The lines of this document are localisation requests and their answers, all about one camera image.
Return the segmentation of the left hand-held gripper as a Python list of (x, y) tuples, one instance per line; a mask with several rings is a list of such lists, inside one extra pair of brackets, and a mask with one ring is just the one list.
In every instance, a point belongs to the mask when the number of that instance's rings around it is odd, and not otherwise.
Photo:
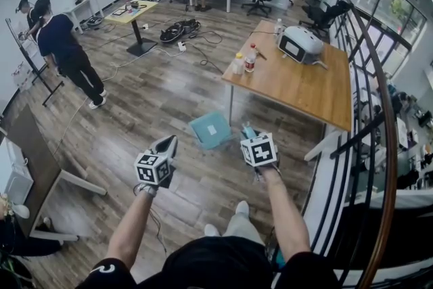
[(167, 136), (153, 142), (150, 152), (139, 153), (134, 169), (140, 183), (168, 189), (175, 167), (172, 165), (178, 146), (177, 136)]

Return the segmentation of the teal dustpan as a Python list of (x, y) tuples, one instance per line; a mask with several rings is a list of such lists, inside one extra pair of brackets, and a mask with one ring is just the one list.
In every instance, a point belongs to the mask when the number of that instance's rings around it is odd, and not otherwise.
[(243, 123), (239, 131), (234, 131), (221, 112), (205, 114), (189, 122), (189, 126), (205, 150), (228, 144), (240, 149), (243, 140), (252, 139), (263, 133), (254, 129), (249, 121)]

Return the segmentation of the person's left forearm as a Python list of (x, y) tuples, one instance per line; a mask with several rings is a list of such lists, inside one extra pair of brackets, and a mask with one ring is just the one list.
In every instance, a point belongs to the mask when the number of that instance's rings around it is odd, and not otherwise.
[(141, 183), (137, 186), (135, 199), (118, 227), (112, 234), (108, 245), (107, 258), (122, 261), (131, 269), (143, 239), (147, 219), (158, 188)]

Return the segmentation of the person's right forearm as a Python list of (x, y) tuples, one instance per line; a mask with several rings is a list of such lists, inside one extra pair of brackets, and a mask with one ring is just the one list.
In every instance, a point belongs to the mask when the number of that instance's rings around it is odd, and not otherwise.
[(260, 169), (264, 177), (277, 241), (285, 262), (301, 252), (310, 252), (309, 232), (293, 199), (289, 196), (286, 186), (273, 167)]

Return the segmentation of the person's right white shoe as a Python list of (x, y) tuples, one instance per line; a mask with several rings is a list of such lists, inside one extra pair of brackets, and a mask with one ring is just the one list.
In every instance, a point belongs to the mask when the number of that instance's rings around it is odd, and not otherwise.
[(249, 207), (249, 204), (245, 200), (242, 200), (241, 202), (238, 203), (236, 210), (235, 210), (235, 215), (241, 215), (245, 218), (249, 217), (250, 207)]

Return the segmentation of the wooden table with white legs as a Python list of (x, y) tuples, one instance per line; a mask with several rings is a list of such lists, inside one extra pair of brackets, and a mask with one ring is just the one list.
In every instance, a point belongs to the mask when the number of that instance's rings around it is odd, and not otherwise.
[(239, 87), (303, 113), (332, 128), (304, 157), (310, 161), (330, 147), (343, 133), (352, 131), (352, 93), (350, 69), (346, 52), (324, 45), (321, 58), (327, 65), (305, 65), (284, 58), (273, 36), (273, 23), (261, 20), (241, 48), (246, 53), (251, 44), (264, 53), (255, 69), (243, 75), (226, 69), (222, 80), (225, 88), (225, 118), (231, 120), (233, 89)]

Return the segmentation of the person's grey trousers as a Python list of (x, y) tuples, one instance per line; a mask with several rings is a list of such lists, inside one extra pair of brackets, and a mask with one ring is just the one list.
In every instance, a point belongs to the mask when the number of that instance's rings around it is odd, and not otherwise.
[(223, 234), (223, 237), (229, 236), (241, 237), (256, 242), (262, 246), (265, 245), (258, 230), (250, 221), (249, 216), (245, 213), (236, 213), (232, 216), (226, 232)]

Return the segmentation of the yellow cap jar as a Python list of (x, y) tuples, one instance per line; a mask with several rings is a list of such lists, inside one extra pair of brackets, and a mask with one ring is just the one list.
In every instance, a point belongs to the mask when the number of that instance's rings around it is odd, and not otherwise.
[(233, 60), (232, 71), (234, 74), (243, 74), (244, 71), (244, 57), (241, 52), (236, 53)]

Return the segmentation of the red label bottle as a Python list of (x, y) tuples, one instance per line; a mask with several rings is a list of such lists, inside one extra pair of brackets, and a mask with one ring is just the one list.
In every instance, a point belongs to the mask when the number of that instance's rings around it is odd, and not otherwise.
[(257, 58), (256, 45), (254, 43), (250, 44), (250, 50), (248, 51), (244, 59), (244, 70), (246, 72), (253, 72), (255, 68), (256, 58)]

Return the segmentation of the white grey device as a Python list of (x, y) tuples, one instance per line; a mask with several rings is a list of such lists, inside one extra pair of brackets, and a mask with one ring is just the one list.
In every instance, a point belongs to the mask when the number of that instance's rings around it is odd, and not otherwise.
[(295, 62), (327, 68), (321, 61), (324, 42), (304, 27), (285, 28), (278, 36), (277, 47)]

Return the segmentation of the person's black shirt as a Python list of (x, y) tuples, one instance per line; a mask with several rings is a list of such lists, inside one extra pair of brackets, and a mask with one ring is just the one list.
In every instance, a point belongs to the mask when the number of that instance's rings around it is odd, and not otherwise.
[(118, 259), (100, 261), (76, 289), (338, 289), (327, 259), (295, 254), (278, 280), (264, 246), (237, 236), (203, 237), (174, 253), (160, 272), (137, 283)]

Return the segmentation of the black railing with wooden handrail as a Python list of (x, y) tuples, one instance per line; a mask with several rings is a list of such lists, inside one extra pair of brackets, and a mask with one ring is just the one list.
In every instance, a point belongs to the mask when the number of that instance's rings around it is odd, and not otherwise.
[[(329, 254), (331, 240), (334, 238), (339, 227), (343, 228), (342, 236), (354, 241), (350, 249), (350, 259), (343, 267), (342, 273), (338, 280), (339, 289), (370, 289), (373, 279), (379, 269), (380, 262), (386, 249), (387, 239), (390, 233), (392, 218), (394, 214), (396, 200), (396, 183), (397, 183), (397, 130), (395, 126), (395, 113), (392, 107), (391, 97), (386, 84), (386, 77), (382, 69), (381, 62), (376, 53), (375, 47), (371, 41), (359, 12), (351, 0), (345, 0), (348, 3), (348, 13), (342, 16), (340, 26), (346, 29), (352, 24), (351, 16), (355, 17), (361, 36), (357, 37), (357, 43), (366, 43), (369, 50), (370, 58), (375, 68), (375, 76), (378, 82), (380, 100), (382, 103), (382, 113), (372, 118), (366, 127), (361, 127), (361, 90), (358, 83), (349, 85), (350, 102), (350, 126), (349, 131), (341, 131), (331, 125), (324, 130), (324, 137), (307, 155), (307, 158), (316, 158), (318, 164), (330, 161), (332, 174), (329, 183), (320, 183), (319, 177), (315, 176), (313, 187), (322, 187), (325, 190), (324, 201), (317, 201), (314, 195), (309, 198), (304, 206), (304, 216), (311, 216), (313, 208), (317, 206), (319, 212), (314, 218), (318, 222), (313, 228), (312, 250), (319, 250), (321, 256)], [(381, 219), (376, 233), (374, 247), (371, 251), (369, 261), (362, 268), (354, 284), (347, 284), (347, 279), (354, 274), (352, 263), (358, 251), (361, 249), (361, 242), (367, 234), (368, 216), (372, 208), (373, 178), (375, 175), (374, 167), (369, 168), (369, 179), (367, 182), (367, 192), (362, 203), (365, 205), (363, 215), (359, 219), (360, 227), (353, 234), (349, 232), (349, 227), (356, 221), (355, 218), (343, 221), (341, 219), (344, 210), (343, 202), (346, 195), (346, 189), (349, 187), (350, 168), (349, 161), (353, 148), (360, 148), (361, 142), (365, 137), (370, 138), (370, 154), (375, 154), (375, 130), (384, 126), (384, 138), (386, 140), (386, 162), (385, 162), (385, 188), (383, 191), (382, 203), (380, 204)]]

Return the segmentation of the white box appliance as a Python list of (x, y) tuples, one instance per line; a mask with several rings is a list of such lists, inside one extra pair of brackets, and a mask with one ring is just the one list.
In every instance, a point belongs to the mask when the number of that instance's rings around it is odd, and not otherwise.
[(0, 194), (14, 204), (24, 204), (33, 183), (22, 149), (5, 137), (0, 144)]

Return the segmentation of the pack of water bottles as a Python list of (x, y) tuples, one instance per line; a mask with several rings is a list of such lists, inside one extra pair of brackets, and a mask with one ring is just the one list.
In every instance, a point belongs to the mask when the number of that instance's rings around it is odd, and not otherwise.
[(20, 62), (16, 70), (12, 73), (14, 83), (20, 91), (31, 88), (33, 77), (32, 68), (26, 61)]

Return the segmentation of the black equipment pile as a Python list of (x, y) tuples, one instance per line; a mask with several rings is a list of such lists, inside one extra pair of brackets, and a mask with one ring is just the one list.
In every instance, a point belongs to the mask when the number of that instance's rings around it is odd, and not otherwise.
[(0, 254), (0, 289), (35, 289), (27, 267), (18, 259)]

